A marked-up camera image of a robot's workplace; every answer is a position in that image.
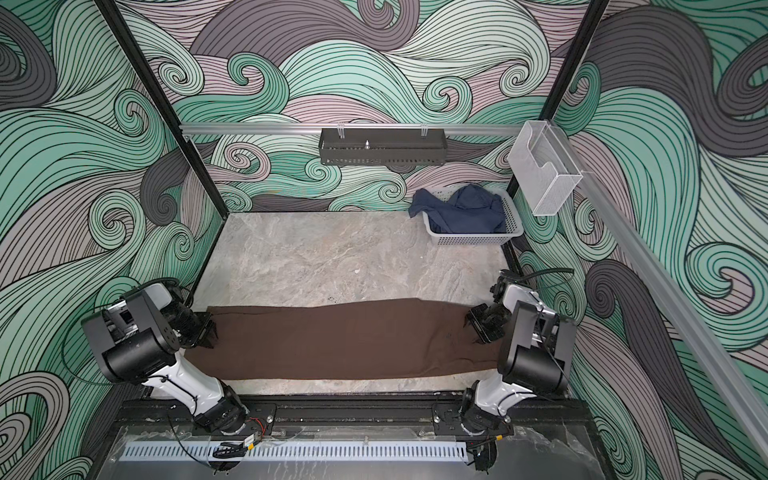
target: laundry basket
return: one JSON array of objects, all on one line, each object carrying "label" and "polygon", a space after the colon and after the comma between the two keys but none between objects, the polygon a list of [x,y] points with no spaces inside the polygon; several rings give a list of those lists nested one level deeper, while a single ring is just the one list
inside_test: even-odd
[{"label": "laundry basket", "polygon": [[[464,184],[451,185],[450,187],[443,187],[439,189],[427,188],[429,193],[437,197],[444,202],[451,198],[459,188],[464,187]],[[515,204],[512,202],[512,198],[506,190],[501,188],[487,188],[488,192],[496,194],[502,198],[502,204],[504,205],[504,214],[506,216],[507,232],[506,233],[435,233],[432,228],[429,227],[429,216],[426,212],[422,212],[424,217],[424,224],[427,227],[427,233],[432,236],[432,240],[438,245],[501,245],[506,243],[513,237],[520,237],[523,234],[523,226],[520,221],[520,215],[518,209],[515,208]]]}]

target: brown fabric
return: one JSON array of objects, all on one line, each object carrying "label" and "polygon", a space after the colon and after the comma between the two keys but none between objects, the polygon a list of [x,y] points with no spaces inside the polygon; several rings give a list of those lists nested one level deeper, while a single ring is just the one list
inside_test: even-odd
[{"label": "brown fabric", "polygon": [[398,379],[496,367],[498,345],[474,343],[469,307],[419,299],[315,308],[211,307],[219,340],[186,357],[241,379]]}]

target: patterned wall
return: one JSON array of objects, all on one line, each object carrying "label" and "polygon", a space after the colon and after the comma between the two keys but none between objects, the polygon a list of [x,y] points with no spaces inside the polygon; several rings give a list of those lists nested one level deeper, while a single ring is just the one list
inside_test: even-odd
[{"label": "patterned wall", "polygon": [[[613,10],[556,117],[765,400],[767,34],[765,0]],[[538,219],[522,196],[516,203],[526,268],[577,269],[543,294],[581,322],[571,386],[619,477],[768,478],[589,199],[577,190]]]},{"label": "patterned wall", "polygon": [[221,218],[92,0],[0,6],[0,476],[84,477],[121,398],[84,315],[192,283]]},{"label": "patterned wall", "polygon": [[[520,124],[588,0],[119,3],[184,122]],[[323,166],[317,136],[197,140],[234,211],[404,210],[421,187],[506,183],[514,141],[455,137],[445,166],[388,170]]]}]

